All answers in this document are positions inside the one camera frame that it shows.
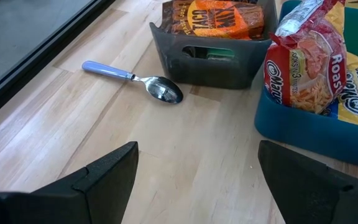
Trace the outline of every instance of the light wood surface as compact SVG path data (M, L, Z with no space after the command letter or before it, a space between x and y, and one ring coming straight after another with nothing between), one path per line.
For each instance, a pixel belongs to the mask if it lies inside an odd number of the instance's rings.
M161 4L117 0L0 110L0 190L33 191L138 141L123 223L283 223L257 160L261 73L250 90L180 85L184 101L168 105L80 69L95 60L163 75L149 29ZM358 177L356 166L287 147Z

